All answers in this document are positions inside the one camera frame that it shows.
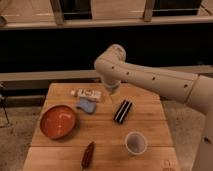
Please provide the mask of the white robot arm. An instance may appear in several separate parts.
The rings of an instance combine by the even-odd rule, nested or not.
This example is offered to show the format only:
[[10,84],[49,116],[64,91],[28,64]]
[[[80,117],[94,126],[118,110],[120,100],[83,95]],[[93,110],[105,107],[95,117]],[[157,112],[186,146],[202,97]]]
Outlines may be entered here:
[[127,63],[126,51],[119,44],[112,44],[98,56],[94,68],[111,92],[124,81],[204,114],[205,126],[192,171],[213,171],[213,78]]

